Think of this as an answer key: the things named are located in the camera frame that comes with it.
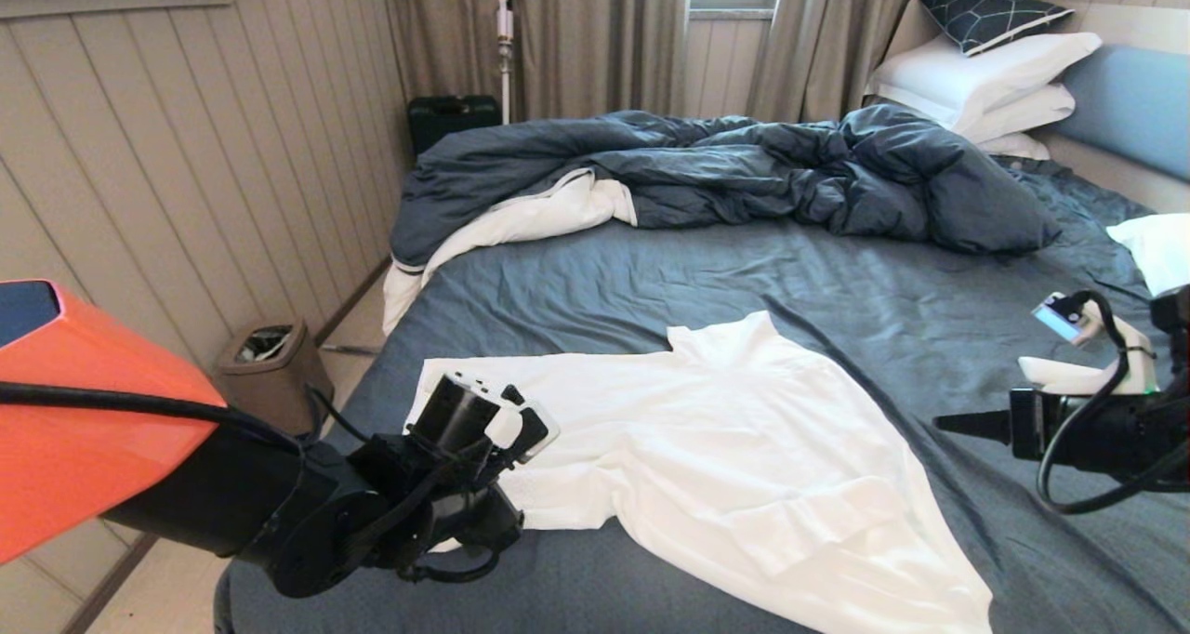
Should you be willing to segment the blue patterned bed sheet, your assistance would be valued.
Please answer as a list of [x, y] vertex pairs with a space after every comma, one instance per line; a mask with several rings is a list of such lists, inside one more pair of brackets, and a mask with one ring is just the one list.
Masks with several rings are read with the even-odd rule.
[[[1052, 291], [1096, 288], [1169, 351], [1148, 291], [1106, 227], [1146, 215], [1056, 163], [1014, 176], [1060, 222], [1034, 255], [964, 256], [888, 237], [832, 236], [790, 219], [702, 230], [606, 222], [480, 247], [446, 262], [395, 326], [346, 404], [361, 429], [392, 429], [437, 356], [635, 353], [668, 326], [768, 310], [879, 403], [922, 462], [948, 528], [991, 588], [995, 634], [1190, 634], [1190, 495], [1136, 495], [1076, 517], [1033, 494], [1036, 467], [997, 442], [939, 432], [933, 418], [989, 412], [1023, 384], [1020, 356], [1102, 364], [1036, 322]], [[660, 561], [615, 522], [527, 533], [494, 575], [466, 585], [361, 570], [313, 600], [284, 600], [233, 561], [214, 595], [217, 634], [804, 634]]]

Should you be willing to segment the large white pillow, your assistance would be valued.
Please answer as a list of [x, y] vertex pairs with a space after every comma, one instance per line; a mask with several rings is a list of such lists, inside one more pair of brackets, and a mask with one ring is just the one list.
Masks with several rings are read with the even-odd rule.
[[866, 94], [956, 128], [1052, 84], [1103, 45], [1097, 33], [1045, 33], [967, 57], [939, 34], [881, 63], [868, 79]]

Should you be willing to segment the blue duvet with white lining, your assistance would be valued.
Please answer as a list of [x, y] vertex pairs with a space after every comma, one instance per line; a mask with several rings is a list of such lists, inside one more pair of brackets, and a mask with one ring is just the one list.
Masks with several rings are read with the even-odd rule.
[[791, 218], [964, 255], [1050, 247], [1057, 219], [964, 136], [895, 103], [823, 123], [612, 112], [447, 134], [405, 177], [381, 329], [480, 247]]

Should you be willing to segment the white pillow without stack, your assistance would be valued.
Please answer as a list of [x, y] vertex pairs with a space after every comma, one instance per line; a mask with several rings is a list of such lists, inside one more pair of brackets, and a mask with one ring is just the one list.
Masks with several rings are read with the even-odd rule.
[[1190, 212], [1132, 218], [1106, 234], [1130, 252], [1153, 297], [1190, 285]]

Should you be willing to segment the black suitcase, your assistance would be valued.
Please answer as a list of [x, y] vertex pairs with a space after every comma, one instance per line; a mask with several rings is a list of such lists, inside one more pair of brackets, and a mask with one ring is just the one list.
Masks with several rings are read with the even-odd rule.
[[447, 134], [502, 125], [503, 112], [486, 95], [413, 98], [405, 108], [413, 152], [428, 151]]

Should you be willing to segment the beige trash bin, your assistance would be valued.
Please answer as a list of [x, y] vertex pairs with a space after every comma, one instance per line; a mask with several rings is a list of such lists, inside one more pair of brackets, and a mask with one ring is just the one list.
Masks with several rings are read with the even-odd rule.
[[[234, 363], [234, 349], [242, 346], [244, 337], [252, 329], [271, 325], [293, 326], [288, 346], [273, 360]], [[302, 319], [250, 324], [239, 329], [219, 354], [214, 376], [234, 408], [298, 437], [322, 429], [327, 418], [321, 404], [311, 402], [307, 389], [315, 388], [328, 401], [336, 394], [336, 384]]]

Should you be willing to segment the medium white pillow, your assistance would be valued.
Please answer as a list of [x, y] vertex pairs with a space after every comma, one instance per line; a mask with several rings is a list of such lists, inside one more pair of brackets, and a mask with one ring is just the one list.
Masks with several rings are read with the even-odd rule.
[[1075, 96], [1064, 84], [1046, 84], [1012, 103], [996, 106], [990, 112], [976, 114], [969, 121], [957, 123], [951, 131], [972, 143], [992, 142], [1002, 136], [1027, 133], [1050, 123], [1071, 117], [1076, 109]]

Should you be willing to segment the long white remote control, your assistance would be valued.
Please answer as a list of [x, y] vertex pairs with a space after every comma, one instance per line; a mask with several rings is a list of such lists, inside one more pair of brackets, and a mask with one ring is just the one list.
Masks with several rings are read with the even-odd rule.
[[1106, 368], [1089, 368], [1084, 364], [1047, 360], [1036, 356], [1020, 356], [1017, 364], [1023, 371], [1025, 379], [1042, 393], [1077, 397], [1092, 396], [1117, 371], [1117, 363]]

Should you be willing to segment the blue padded headboard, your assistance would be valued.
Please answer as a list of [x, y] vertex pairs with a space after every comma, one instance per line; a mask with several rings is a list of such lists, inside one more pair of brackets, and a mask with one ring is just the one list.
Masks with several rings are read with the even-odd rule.
[[1190, 55], [1106, 45], [1063, 75], [1069, 139], [1190, 182]]

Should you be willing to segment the dark geometric patterned cushion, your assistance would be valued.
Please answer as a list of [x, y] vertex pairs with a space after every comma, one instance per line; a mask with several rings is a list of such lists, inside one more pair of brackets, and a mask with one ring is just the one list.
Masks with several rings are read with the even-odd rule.
[[964, 57], [1057, 29], [1075, 10], [1046, 0], [919, 0]]

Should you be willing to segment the wide beige curtain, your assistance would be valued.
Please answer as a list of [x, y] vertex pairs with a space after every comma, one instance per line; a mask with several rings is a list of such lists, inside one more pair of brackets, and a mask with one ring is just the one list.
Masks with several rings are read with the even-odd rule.
[[[511, 117], [681, 114], [689, 0], [511, 0]], [[406, 98], [500, 96], [497, 0], [388, 0]]]

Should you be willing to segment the flat white pillow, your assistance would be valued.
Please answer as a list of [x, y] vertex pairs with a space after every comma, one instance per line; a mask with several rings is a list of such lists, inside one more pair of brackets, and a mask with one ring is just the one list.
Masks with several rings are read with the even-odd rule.
[[998, 138], [978, 142], [979, 150], [992, 156], [1009, 156], [1009, 158], [1023, 158], [1027, 161], [1050, 161], [1052, 155], [1050, 147], [1044, 142], [1038, 142], [1023, 131], [998, 136]]

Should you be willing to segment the white t-shirt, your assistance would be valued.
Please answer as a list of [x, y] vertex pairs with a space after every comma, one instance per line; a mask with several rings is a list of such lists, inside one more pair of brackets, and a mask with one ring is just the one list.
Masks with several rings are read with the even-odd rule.
[[992, 634], [992, 592], [904, 437], [765, 310], [671, 326], [654, 353], [428, 359], [408, 421], [441, 376], [514, 384], [560, 425], [500, 478], [531, 529], [616, 519], [663, 561], [821, 634]]

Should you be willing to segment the narrow beige curtain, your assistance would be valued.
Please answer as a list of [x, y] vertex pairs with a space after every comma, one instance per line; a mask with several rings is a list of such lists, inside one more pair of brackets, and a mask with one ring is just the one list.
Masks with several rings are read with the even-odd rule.
[[818, 123], [859, 108], [908, 2], [777, 0], [749, 88], [749, 117]]

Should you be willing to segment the white stick vacuum cleaner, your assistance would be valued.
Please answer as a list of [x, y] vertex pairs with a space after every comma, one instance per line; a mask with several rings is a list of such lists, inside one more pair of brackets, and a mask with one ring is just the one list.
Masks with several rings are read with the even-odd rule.
[[502, 125], [511, 123], [511, 62], [514, 45], [514, 12], [511, 0], [497, 0], [495, 12], [497, 34], [497, 70], [500, 71], [500, 109]]

